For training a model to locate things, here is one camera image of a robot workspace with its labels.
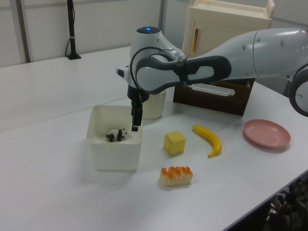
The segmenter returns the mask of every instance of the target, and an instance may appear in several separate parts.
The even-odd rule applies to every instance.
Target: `toy bread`
[[[180,186],[189,184],[193,178],[193,173],[189,167],[164,167],[160,171],[160,181],[165,186]]]

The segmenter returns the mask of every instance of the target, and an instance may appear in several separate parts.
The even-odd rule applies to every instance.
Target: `black pole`
[[[70,60],[81,59],[80,55],[76,52],[73,7],[73,0],[67,0],[69,39],[71,43],[71,54],[67,55],[67,58]]]

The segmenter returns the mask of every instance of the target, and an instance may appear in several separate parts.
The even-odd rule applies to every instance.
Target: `yellow sponge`
[[[166,133],[164,148],[171,154],[176,155],[184,151],[186,138],[179,132]]]

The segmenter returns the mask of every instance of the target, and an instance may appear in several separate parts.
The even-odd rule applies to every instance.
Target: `toy panda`
[[[107,132],[106,137],[109,138],[109,142],[113,142],[115,137],[117,141],[122,141],[121,139],[124,138],[125,135],[127,135],[125,129],[111,129]]]

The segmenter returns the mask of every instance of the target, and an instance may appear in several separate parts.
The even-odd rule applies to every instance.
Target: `plate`
[[[291,136],[285,128],[264,119],[253,119],[246,122],[244,134],[252,142],[265,148],[283,148],[291,140]]]

